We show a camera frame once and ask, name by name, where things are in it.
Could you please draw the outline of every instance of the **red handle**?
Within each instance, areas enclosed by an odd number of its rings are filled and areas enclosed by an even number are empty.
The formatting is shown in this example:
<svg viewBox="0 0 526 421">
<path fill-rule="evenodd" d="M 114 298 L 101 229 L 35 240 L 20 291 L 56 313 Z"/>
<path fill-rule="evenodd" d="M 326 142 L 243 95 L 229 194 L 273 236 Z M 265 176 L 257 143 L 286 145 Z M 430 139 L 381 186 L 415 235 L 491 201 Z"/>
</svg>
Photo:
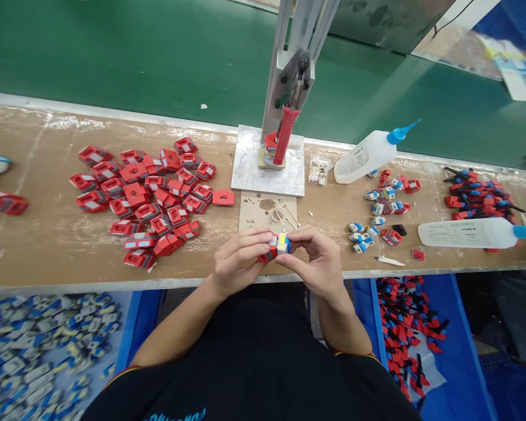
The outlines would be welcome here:
<svg viewBox="0 0 526 421">
<path fill-rule="evenodd" d="M 296 119 L 300 115 L 300 111 L 293 111 L 288 107 L 284 107 L 282 109 L 282 114 L 281 132 L 279 134 L 279 139 L 276 142 L 275 158 L 273 159 L 273 164 L 275 165 L 282 165 L 282 162 L 285 160 L 290 135 L 292 134 L 294 123 L 296 123 Z"/>
</svg>

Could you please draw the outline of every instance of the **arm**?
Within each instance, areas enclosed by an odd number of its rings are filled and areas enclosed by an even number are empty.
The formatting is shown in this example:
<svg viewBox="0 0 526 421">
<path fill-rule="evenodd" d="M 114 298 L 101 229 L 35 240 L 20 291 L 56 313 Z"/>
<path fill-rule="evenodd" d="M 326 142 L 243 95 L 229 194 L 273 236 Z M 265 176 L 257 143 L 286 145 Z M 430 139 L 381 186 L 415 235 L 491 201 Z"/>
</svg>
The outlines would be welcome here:
<svg viewBox="0 0 526 421">
<path fill-rule="evenodd" d="M 321 331 L 328 345 L 347 354 L 370 354 L 372 343 L 343 283 L 339 246 L 315 227 L 292 231 L 288 238 L 293 250 L 306 249 L 309 262 L 292 254 L 277 256 L 275 261 L 297 273 L 318 296 Z"/>
<path fill-rule="evenodd" d="M 214 255 L 214 273 L 146 338 L 131 365 L 149 367 L 183 357 L 199 340 L 216 308 L 255 282 L 265 267 L 255 258 L 269 250 L 269 227 L 237 233 Z"/>
</svg>

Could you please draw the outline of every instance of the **bottle label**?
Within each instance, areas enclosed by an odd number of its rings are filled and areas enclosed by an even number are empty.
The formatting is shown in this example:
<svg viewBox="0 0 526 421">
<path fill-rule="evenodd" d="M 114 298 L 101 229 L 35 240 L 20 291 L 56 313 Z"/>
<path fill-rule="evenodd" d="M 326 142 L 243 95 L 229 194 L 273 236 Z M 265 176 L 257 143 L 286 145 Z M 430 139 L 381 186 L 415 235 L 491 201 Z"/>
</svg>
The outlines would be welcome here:
<svg viewBox="0 0 526 421">
<path fill-rule="evenodd" d="M 449 247 L 463 244 L 480 249 L 491 248 L 485 227 L 475 223 L 475 221 L 445 222 L 428 225 L 425 228 L 429 243 L 440 246 L 447 244 Z"/>
<path fill-rule="evenodd" d="M 335 164 L 335 176 L 348 175 L 368 162 L 368 150 L 364 140 L 347 153 L 337 164 Z"/>
</svg>

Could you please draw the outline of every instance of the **black shirt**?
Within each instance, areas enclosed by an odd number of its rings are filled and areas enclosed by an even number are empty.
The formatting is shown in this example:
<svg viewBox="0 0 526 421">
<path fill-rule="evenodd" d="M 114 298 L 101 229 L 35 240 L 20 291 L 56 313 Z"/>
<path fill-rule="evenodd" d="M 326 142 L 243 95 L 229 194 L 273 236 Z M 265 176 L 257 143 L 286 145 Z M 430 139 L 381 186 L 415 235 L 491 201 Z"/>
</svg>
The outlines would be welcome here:
<svg viewBox="0 0 526 421">
<path fill-rule="evenodd" d="M 82 421 L 418 420 L 372 357 L 335 356 L 305 311 L 261 298 L 225 303 L 187 357 L 130 370 Z"/>
</svg>

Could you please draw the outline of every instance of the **hand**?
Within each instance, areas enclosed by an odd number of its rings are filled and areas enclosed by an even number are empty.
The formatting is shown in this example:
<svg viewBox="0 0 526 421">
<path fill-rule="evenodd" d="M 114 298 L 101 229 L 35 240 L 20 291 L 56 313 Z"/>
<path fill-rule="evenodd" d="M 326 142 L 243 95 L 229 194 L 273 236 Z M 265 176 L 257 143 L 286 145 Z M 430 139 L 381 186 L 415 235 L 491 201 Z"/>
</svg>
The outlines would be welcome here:
<svg viewBox="0 0 526 421">
<path fill-rule="evenodd" d="M 222 299 L 253 284 L 266 263 L 255 260 L 269 251 L 271 228 L 266 226 L 240 231 L 214 255 L 214 273 L 207 281 L 214 284 Z"/>
<path fill-rule="evenodd" d="M 291 251 L 303 247 L 310 262 L 292 254 L 281 254 L 275 259 L 278 264 L 297 273 L 314 294 L 327 301 L 347 293 L 341 271 L 341 252 L 333 240 L 310 226 L 291 231 L 287 236 L 292 244 Z"/>
</svg>

